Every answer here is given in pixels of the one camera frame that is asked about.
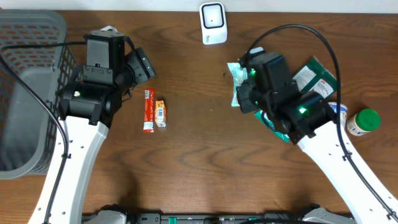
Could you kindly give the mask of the light green small pouch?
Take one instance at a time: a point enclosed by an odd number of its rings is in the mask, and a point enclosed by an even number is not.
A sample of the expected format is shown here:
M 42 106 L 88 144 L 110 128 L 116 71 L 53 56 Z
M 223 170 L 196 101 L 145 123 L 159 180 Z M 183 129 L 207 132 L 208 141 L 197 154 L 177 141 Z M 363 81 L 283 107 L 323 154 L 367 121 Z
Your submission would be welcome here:
M 243 81 L 248 79 L 248 73 L 245 68 L 241 68 L 239 63 L 229 62 L 227 63 L 228 69 L 233 78 L 233 98 L 231 101 L 232 107 L 239 107 L 238 99 L 237 99 L 237 91 L 236 88 L 243 84 Z

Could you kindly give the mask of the red white tube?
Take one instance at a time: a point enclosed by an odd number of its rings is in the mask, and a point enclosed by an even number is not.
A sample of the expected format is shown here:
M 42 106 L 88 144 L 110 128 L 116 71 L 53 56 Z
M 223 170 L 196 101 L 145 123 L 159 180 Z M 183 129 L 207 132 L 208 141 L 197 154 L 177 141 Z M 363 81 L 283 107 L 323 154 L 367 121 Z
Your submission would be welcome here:
M 155 112 L 155 90 L 153 88 L 145 89 L 145 107 L 144 107 L 144 133 L 154 132 L 154 112 Z

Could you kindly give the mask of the small orange carton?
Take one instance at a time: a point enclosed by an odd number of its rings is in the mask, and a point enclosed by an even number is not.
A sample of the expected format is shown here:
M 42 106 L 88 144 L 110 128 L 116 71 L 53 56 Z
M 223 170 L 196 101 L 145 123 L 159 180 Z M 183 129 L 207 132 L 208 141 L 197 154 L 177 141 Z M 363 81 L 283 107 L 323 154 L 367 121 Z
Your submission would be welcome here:
M 166 107 L 164 100 L 159 100 L 155 102 L 155 123 L 159 128 L 166 127 Z

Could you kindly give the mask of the green 3M product package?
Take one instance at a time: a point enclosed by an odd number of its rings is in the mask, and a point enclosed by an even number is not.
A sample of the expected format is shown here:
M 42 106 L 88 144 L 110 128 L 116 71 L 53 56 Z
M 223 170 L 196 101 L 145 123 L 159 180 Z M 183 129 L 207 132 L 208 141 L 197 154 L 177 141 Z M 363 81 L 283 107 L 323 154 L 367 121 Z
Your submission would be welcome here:
M 254 115 L 278 138 L 297 144 L 305 136 L 314 137 L 315 130 L 331 120 L 330 111 L 325 108 L 325 100 L 336 92 L 338 84 L 336 78 L 315 56 L 307 61 L 293 79 L 298 85 L 301 97 L 293 108 L 288 109 L 289 115 L 293 115 L 298 121 L 297 124 L 290 125 L 291 132 L 280 132 L 282 123 L 262 110 Z

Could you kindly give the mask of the white blue round container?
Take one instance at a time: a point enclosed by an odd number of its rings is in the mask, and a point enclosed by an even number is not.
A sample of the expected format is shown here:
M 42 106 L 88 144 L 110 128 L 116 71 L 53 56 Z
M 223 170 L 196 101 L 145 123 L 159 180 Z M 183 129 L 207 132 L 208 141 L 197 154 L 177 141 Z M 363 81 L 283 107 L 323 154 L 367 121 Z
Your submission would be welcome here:
M 337 107 L 338 107 L 337 102 L 329 102 L 328 104 L 329 104 L 329 106 L 332 108 L 332 110 L 333 110 L 335 113 L 337 113 Z M 341 123 L 341 125 L 342 125 L 343 127 L 346 126 L 346 118 L 347 118 L 347 115 L 348 115 L 348 108 L 346 107 L 346 105 L 344 105 L 344 104 L 341 103 L 341 104 L 340 104 L 340 123 Z

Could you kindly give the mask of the green lid jar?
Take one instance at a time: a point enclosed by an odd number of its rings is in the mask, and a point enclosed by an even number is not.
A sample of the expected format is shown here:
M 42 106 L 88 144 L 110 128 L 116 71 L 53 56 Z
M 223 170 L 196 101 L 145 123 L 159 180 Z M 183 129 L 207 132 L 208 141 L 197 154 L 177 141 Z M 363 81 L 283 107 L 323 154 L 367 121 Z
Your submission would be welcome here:
M 364 109 L 347 120 L 346 127 L 354 136 L 363 136 L 381 125 L 381 117 L 372 109 Z

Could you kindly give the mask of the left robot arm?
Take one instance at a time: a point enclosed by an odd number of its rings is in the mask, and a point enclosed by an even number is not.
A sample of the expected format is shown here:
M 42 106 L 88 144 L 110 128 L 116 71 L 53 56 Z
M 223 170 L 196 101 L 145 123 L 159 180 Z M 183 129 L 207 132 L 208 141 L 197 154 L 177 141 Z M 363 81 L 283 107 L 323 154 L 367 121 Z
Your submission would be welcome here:
M 96 156 L 131 89 L 155 76 L 144 49 L 112 26 L 86 37 L 87 60 L 74 69 L 58 104 L 60 127 L 30 223 L 81 223 Z

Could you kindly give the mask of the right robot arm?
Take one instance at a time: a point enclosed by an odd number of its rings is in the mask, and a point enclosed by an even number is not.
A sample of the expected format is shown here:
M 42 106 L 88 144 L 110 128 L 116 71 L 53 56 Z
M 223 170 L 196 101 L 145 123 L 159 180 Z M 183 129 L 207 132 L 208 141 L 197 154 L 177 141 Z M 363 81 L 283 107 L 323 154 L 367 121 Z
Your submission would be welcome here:
M 339 132 L 339 115 L 321 94 L 301 93 L 278 52 L 248 52 L 239 61 L 248 73 L 237 87 L 243 113 L 262 110 L 277 132 L 288 135 L 326 175 L 357 223 L 396 223 L 397 199 Z

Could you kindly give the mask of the grey plastic mesh basket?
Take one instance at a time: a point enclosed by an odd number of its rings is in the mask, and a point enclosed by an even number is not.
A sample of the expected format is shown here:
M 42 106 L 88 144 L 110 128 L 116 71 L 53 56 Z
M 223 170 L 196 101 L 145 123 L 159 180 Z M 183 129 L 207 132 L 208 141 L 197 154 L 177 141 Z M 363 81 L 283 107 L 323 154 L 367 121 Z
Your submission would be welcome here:
M 53 11 L 2 10 L 1 56 L 10 69 L 57 112 L 58 92 L 77 62 L 69 47 L 64 18 Z M 1 70 L 1 178 L 47 173 L 57 127 L 42 106 Z

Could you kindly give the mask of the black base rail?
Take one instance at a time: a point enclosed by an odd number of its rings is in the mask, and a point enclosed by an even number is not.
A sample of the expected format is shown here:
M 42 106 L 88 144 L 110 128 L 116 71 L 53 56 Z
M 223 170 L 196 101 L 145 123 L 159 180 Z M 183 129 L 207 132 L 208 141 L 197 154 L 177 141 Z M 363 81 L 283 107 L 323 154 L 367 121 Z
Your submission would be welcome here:
M 91 215 L 83 215 L 82 223 L 130 223 L 130 224 L 204 224 L 224 223 L 234 224 L 255 220 L 260 223 L 293 223 L 293 222 L 316 222 L 316 223 L 350 223 L 356 221 L 351 216 L 330 213 L 318 204 L 311 204 L 298 215 L 282 212 L 270 213 L 216 213 L 216 214 L 178 214 L 163 213 L 161 211 L 147 211 L 146 213 L 127 212 L 118 205 L 106 205 L 100 211 Z

